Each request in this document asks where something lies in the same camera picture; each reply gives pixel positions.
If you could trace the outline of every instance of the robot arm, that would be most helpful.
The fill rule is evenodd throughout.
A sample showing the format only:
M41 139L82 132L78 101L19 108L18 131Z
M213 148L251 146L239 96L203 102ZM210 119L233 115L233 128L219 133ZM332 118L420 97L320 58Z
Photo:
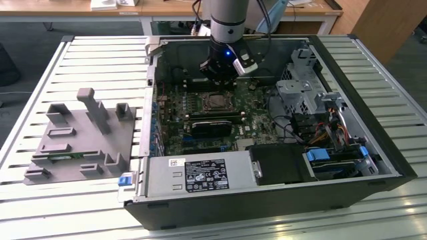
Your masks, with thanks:
M282 17L288 1L266 0L265 2L269 2L270 10L278 10L277 13ZM271 28L270 20L275 16L266 19L265 16L271 13L267 10L263 11L262 5L265 6L265 3L258 0L210 0L211 42L209 58L201 64L201 71L218 85L229 84L238 76L257 70L263 60L261 53L253 54L243 39L247 13L251 13L250 22L254 25L251 28L259 30L262 21L266 21Z

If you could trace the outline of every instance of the warning label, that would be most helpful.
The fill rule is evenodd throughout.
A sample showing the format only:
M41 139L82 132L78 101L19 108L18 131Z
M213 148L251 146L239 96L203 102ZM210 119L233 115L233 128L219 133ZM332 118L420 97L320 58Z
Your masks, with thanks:
M229 188L225 159L186 162L186 190L189 193Z

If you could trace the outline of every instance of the floor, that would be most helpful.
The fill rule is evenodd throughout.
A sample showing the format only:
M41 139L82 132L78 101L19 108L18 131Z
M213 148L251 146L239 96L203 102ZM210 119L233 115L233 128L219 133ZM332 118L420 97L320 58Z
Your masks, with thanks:
M14 85L0 87L0 93L33 92L65 35L119 36L142 35L138 22L59 22L54 31L42 23L0 23L0 43L21 70L22 78ZM427 44L420 43L420 32L409 38L386 66L401 84L427 110ZM17 119L30 98L29 93L0 94L0 146L10 135Z

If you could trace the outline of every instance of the blue latch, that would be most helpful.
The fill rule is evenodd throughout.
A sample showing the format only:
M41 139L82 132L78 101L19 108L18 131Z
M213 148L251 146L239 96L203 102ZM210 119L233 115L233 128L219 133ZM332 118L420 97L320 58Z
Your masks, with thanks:
M361 152L362 152L364 157L368 157L368 156L370 155L369 150L368 150L368 147L366 147L366 146L362 146L360 149L361 149Z
M131 186L133 185L133 176L122 176L119 178L119 187Z
M312 149L308 152L308 158L309 158L309 161L332 159L329 151L325 148Z
M308 159L310 162L316 160L316 156L312 152L308 152Z

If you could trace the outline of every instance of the metal bracket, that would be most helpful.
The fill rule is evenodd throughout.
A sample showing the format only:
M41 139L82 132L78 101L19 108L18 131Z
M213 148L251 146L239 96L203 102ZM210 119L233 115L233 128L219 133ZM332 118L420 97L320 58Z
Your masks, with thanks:
M147 40L146 40L146 53L147 53L147 56L154 56L157 55L158 53L162 52L162 46L169 44L167 41L161 41L161 37L159 36L150 36L147 37Z

